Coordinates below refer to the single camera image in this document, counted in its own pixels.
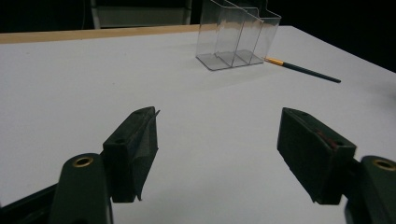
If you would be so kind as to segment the white board sheet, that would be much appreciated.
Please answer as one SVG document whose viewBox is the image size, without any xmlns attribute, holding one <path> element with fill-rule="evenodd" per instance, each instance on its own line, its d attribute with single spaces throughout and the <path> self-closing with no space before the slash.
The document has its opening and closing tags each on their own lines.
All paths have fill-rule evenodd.
<svg viewBox="0 0 396 224">
<path fill-rule="evenodd" d="M 197 32 L 0 44 L 0 204 L 55 183 L 65 161 L 98 152 L 136 109 L 158 110 L 159 150 L 116 224 L 345 224 L 311 201 L 276 148 L 284 107 L 396 161 L 396 73 L 291 26 L 263 63 L 211 72 Z"/>
</svg>

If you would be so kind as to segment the wooden table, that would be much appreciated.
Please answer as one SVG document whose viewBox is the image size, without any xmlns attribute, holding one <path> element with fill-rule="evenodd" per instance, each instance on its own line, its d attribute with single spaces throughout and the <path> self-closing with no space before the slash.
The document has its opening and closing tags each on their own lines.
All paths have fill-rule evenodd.
<svg viewBox="0 0 396 224">
<path fill-rule="evenodd" d="M 95 38 L 123 37 L 135 35 L 164 35 L 197 32 L 199 24 L 133 27 L 116 29 L 71 30 L 51 32 L 3 33 L 0 44 L 35 43 L 50 41 L 83 40 Z"/>
</svg>

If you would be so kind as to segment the dark paintbrush with gold ferrule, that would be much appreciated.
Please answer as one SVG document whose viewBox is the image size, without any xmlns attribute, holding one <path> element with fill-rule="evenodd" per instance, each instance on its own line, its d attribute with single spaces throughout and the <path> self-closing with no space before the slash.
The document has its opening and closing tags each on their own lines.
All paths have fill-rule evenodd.
<svg viewBox="0 0 396 224">
<path fill-rule="evenodd" d="M 293 71 L 297 71 L 297 72 L 301 72 L 301 73 L 307 74 L 307 75 L 312 76 L 312 77 L 322 78 L 322 79 L 329 80 L 329 81 L 334 82 L 334 83 L 341 83 L 342 82 L 338 78 L 330 77 L 330 76 L 327 76 L 327 75 L 324 75 L 324 74 L 321 74 L 321 73 L 318 73 L 318 72 L 303 68 L 301 66 L 292 64 L 292 63 L 286 63 L 286 62 L 280 61 L 278 59 L 264 58 L 264 60 L 266 62 L 268 62 L 268 63 L 276 64 L 276 65 L 288 68 L 288 69 L 293 70 Z"/>
</svg>

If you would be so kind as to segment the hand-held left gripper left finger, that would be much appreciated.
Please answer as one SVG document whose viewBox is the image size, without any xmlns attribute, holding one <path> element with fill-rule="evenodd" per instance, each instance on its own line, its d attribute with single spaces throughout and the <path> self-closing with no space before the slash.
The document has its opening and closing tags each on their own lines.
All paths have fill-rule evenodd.
<svg viewBox="0 0 396 224">
<path fill-rule="evenodd" d="M 114 203 L 142 200 L 142 191 L 158 151 L 154 106 L 134 111 L 103 143 L 110 197 Z"/>
</svg>

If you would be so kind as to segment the clear plastic organizer box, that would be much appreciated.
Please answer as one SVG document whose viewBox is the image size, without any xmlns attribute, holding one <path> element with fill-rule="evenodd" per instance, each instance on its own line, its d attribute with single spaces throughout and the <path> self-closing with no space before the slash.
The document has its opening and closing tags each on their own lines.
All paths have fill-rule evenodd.
<svg viewBox="0 0 396 224">
<path fill-rule="evenodd" d="M 195 58 L 217 71 L 263 63 L 281 16 L 268 0 L 204 0 Z"/>
</svg>

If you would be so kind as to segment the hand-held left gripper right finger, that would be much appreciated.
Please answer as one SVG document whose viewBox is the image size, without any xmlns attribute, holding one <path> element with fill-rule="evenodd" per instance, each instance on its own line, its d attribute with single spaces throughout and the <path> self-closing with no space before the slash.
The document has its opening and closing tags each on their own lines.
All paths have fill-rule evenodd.
<svg viewBox="0 0 396 224">
<path fill-rule="evenodd" d="M 276 148 L 314 202 L 340 203 L 356 145 L 310 114 L 284 107 Z"/>
</svg>

